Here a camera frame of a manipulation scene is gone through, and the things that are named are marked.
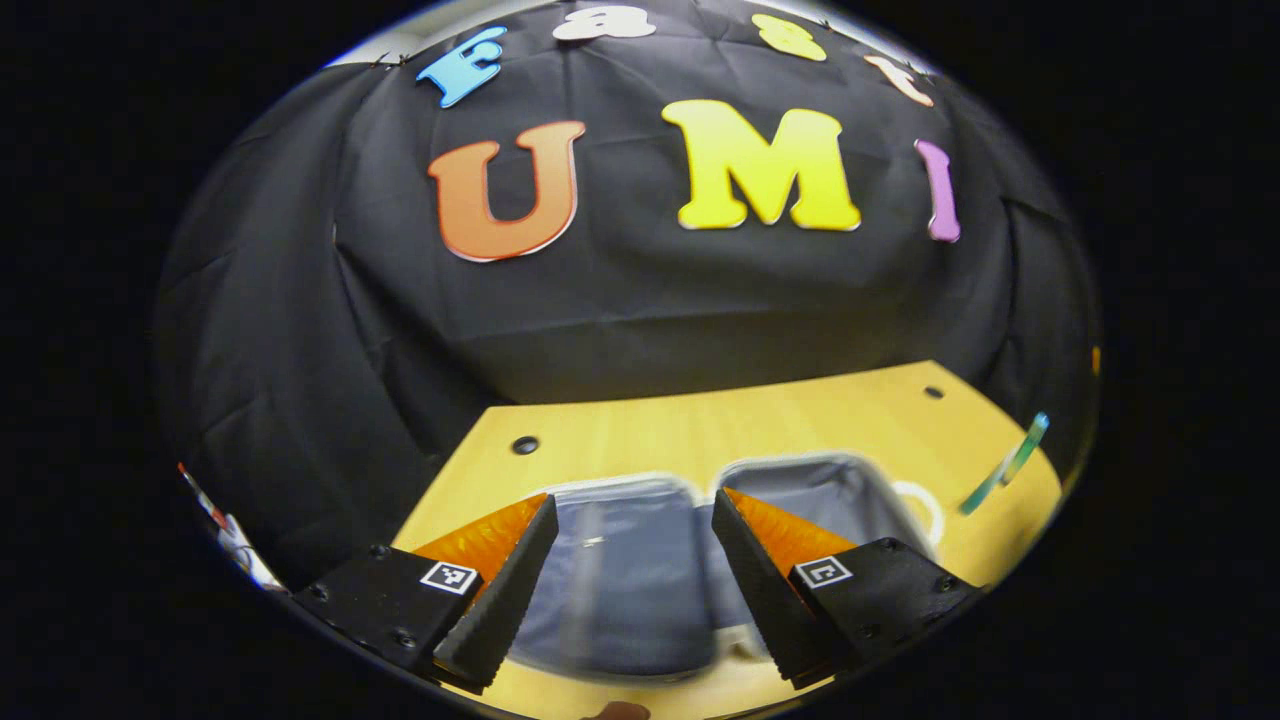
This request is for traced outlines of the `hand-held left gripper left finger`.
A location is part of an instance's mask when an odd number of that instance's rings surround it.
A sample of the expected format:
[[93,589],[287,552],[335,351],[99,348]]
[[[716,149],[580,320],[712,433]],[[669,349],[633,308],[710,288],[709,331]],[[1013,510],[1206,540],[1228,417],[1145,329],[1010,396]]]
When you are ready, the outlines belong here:
[[532,495],[415,551],[375,544],[291,598],[401,671],[480,694],[495,679],[559,532]]

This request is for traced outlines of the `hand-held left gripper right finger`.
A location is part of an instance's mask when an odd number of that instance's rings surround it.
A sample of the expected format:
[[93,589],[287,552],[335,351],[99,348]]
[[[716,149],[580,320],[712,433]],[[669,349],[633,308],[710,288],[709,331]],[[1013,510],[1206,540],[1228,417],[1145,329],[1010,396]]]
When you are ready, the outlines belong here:
[[712,529],[780,675],[800,691],[860,673],[986,597],[895,537],[854,544],[736,489]]

